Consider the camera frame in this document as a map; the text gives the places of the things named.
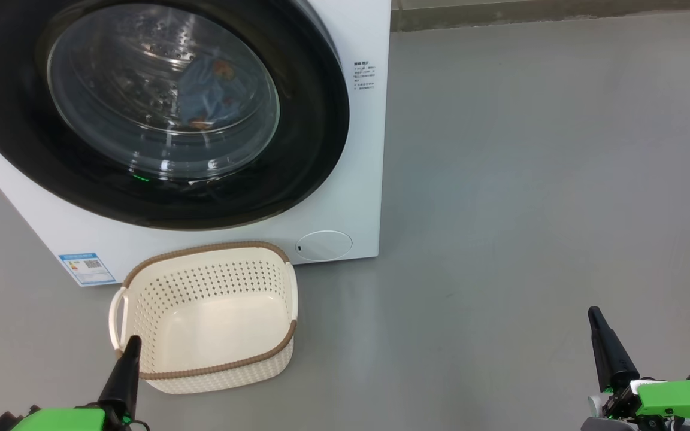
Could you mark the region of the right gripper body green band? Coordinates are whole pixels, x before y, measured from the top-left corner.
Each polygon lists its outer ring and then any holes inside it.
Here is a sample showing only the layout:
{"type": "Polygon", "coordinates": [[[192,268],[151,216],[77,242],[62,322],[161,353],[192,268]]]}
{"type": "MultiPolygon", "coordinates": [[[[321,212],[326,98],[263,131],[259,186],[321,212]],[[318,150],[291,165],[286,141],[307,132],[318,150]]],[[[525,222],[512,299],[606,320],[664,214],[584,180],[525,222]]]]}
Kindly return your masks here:
{"type": "Polygon", "coordinates": [[[580,431],[690,431],[690,375],[684,380],[630,380],[588,398],[580,431]]]}

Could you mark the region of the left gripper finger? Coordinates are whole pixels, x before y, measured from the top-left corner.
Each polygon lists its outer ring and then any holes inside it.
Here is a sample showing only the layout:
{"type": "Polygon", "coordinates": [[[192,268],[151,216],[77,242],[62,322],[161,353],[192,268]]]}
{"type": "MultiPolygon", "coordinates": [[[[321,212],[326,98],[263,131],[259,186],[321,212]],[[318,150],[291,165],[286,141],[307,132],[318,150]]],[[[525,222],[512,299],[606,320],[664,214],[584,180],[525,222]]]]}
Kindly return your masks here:
{"type": "Polygon", "coordinates": [[[129,338],[99,395],[98,406],[105,414],[105,427],[124,427],[136,418],[142,340],[129,338]]]}

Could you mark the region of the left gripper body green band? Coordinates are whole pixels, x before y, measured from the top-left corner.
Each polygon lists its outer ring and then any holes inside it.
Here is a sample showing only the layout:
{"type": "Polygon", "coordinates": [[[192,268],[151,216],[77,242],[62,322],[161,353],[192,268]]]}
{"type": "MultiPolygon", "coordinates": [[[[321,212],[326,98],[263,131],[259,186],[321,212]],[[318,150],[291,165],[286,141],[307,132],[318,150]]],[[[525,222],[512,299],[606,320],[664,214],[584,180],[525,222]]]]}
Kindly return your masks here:
{"type": "Polygon", "coordinates": [[[103,400],[74,408],[40,408],[17,420],[11,431],[151,431],[128,406],[103,400]]]}

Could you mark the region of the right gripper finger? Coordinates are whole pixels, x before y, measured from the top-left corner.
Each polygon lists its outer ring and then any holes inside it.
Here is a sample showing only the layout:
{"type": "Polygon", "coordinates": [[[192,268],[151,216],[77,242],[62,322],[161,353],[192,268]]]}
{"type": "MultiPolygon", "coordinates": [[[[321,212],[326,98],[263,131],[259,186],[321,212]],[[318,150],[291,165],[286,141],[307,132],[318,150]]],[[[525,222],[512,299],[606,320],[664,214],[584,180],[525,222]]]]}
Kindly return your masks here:
{"type": "Polygon", "coordinates": [[[587,317],[599,388],[602,392],[620,393],[632,380],[640,379],[640,372],[600,308],[591,306],[587,317]]]}

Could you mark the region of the black glass washing machine door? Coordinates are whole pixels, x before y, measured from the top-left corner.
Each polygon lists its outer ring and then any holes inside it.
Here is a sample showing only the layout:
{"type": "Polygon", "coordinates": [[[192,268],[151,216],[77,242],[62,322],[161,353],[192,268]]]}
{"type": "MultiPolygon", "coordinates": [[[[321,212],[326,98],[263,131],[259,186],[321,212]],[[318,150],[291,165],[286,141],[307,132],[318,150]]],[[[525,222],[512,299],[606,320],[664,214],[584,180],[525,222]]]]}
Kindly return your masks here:
{"type": "Polygon", "coordinates": [[[0,0],[0,155],[87,212],[180,231],[275,216],[329,177],[349,123],[310,0],[0,0]],[[197,56],[246,86],[218,128],[178,119],[197,56]]]}

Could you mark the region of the blue cartoon print garment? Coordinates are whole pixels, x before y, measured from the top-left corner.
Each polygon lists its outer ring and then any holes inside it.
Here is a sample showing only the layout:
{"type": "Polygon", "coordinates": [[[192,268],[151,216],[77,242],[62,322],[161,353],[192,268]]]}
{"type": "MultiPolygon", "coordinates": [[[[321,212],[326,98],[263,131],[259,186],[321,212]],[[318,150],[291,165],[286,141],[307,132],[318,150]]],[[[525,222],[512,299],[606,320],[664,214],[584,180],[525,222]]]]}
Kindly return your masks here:
{"type": "Polygon", "coordinates": [[[230,61],[197,56],[176,81],[178,119],[195,130],[218,128],[238,117],[246,86],[230,61]]]}

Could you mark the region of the cream perforated laundry basket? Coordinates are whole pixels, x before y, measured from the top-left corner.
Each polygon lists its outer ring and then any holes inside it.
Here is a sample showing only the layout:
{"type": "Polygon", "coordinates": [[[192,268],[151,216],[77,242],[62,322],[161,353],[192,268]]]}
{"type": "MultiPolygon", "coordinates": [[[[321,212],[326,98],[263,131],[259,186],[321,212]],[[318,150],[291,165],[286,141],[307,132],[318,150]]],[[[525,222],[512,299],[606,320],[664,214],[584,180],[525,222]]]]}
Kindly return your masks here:
{"type": "Polygon", "coordinates": [[[141,262],[108,311],[118,356],[141,338],[140,378],[167,394],[257,384],[289,365],[298,327],[290,257],[267,242],[232,242],[141,262]]]}

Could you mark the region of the white front-load washing machine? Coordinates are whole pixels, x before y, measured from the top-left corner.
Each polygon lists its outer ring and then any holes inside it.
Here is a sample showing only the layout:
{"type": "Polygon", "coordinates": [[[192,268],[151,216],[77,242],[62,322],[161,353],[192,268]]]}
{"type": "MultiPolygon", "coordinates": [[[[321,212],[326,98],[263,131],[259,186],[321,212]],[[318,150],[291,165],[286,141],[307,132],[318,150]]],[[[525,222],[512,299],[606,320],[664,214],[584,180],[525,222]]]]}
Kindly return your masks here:
{"type": "Polygon", "coordinates": [[[342,155],[314,193],[282,213],[231,228],[145,228],[74,207],[38,187],[0,155],[0,191],[61,267],[58,256],[95,253],[120,283],[149,257],[227,242],[268,242],[301,265],[314,262],[296,254],[296,243],[317,231],[339,231],[353,240],[348,254],[336,261],[378,255],[392,0],[310,3],[335,44],[350,102],[342,155]]]}

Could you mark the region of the blue energy label sticker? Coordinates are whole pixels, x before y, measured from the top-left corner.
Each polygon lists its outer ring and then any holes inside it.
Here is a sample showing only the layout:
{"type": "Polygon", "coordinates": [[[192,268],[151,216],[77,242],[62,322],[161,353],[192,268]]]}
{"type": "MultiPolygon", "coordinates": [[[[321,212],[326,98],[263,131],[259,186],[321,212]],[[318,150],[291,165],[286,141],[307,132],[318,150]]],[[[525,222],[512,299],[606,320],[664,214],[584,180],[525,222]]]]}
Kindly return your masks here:
{"type": "Polygon", "coordinates": [[[63,254],[58,259],[79,286],[117,284],[115,276],[95,253],[63,254]]]}

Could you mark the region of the round white filter cover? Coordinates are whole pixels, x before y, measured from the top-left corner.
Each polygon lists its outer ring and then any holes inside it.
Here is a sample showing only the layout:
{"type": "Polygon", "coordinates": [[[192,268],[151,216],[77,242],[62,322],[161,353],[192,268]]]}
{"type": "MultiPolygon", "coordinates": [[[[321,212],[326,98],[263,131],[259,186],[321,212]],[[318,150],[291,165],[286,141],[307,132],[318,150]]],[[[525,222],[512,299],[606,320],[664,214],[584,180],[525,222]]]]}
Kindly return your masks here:
{"type": "Polygon", "coordinates": [[[339,231],[317,231],[301,238],[296,254],[310,262],[336,261],[346,256],[353,246],[351,237],[339,231]]]}

